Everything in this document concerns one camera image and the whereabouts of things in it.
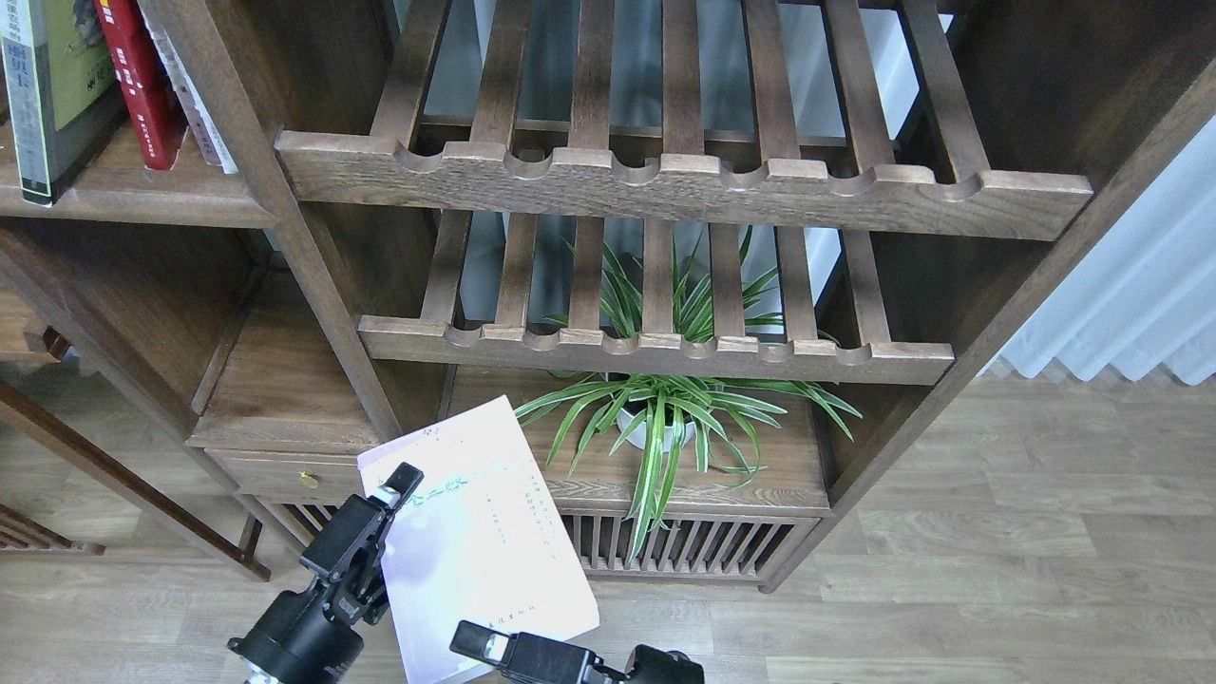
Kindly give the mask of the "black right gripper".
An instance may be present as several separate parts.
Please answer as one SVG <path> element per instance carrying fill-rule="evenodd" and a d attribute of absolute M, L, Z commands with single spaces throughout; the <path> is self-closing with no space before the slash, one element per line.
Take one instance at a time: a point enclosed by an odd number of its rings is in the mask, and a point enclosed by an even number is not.
<path fill-rule="evenodd" d="M 569 641 L 537 634 L 503 633 L 460 619 L 450 641 L 452 654 L 499 666 L 516 683 L 704 683 L 702 665 L 682 651 L 638 644 L 627 669 L 614 669 L 599 655 Z"/>

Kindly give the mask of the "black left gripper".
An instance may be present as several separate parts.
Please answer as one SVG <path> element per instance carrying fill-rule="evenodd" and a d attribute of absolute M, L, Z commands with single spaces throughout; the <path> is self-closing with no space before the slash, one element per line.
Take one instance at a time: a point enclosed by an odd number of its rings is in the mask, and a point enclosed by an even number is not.
<path fill-rule="evenodd" d="M 361 654 L 353 624 L 376 624 L 388 607 L 381 557 L 396 514 L 423 472 L 401 462 L 368 499 L 351 495 L 300 556 L 315 577 L 303 592 L 278 593 L 247 637 L 227 647 L 249 667 L 249 683 L 338 683 Z"/>

